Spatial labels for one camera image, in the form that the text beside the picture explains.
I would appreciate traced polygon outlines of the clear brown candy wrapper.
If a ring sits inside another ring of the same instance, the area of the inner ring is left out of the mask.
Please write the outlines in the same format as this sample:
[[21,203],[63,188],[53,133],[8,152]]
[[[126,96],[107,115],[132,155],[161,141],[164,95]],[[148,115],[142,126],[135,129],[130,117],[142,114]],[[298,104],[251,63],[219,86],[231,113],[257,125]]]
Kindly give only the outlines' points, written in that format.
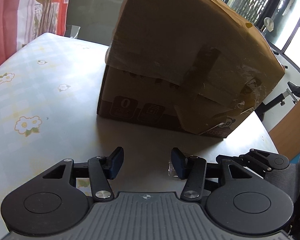
[[168,175],[173,178],[178,177],[171,161],[168,162]]

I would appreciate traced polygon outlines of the black exercise machine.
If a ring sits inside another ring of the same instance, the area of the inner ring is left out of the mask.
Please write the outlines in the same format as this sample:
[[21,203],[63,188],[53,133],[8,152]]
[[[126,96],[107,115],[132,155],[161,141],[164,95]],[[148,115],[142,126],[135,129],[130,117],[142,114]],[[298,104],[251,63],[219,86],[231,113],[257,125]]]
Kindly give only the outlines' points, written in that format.
[[279,94],[273,100],[264,104],[263,102],[255,109],[255,113],[260,119],[260,121],[264,120],[264,114],[272,109],[274,106],[280,104],[281,106],[285,105],[285,98],[291,96],[293,99],[293,103],[296,105],[298,102],[297,98],[300,98],[300,86],[288,81],[287,82],[288,88],[284,93]]

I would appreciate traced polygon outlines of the floral checked tablecloth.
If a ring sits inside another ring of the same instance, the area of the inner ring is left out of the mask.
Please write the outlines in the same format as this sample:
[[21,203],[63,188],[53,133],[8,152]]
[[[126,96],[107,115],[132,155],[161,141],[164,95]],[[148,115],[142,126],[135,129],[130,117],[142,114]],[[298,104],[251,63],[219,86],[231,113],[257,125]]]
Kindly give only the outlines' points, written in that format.
[[[107,155],[97,102],[107,47],[44,34],[0,66],[0,205],[64,158]],[[0,214],[0,238],[7,233]]]

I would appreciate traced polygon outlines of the brown cardboard box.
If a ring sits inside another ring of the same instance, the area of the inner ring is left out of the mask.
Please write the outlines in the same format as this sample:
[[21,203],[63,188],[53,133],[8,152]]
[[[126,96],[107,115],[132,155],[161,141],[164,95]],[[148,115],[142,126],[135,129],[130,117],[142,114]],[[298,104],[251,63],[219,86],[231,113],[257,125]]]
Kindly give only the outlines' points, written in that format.
[[222,0],[124,0],[97,114],[226,138],[285,74],[260,31]]

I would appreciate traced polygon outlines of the red patterned curtain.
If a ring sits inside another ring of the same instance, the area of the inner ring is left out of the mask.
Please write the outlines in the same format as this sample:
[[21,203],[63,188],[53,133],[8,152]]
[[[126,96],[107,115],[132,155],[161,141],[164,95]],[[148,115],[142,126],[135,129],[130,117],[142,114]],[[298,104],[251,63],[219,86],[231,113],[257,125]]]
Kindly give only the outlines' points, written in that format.
[[0,0],[0,66],[44,33],[63,36],[69,0]]

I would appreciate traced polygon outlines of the black metal window frame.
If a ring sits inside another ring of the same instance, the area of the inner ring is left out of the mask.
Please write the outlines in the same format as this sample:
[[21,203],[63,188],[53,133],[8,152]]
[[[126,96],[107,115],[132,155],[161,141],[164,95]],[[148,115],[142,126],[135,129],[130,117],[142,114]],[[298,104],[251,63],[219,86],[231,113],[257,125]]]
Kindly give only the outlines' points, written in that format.
[[277,55],[299,73],[300,65],[290,56],[289,46],[300,29],[300,0],[223,0],[234,11],[253,23]]

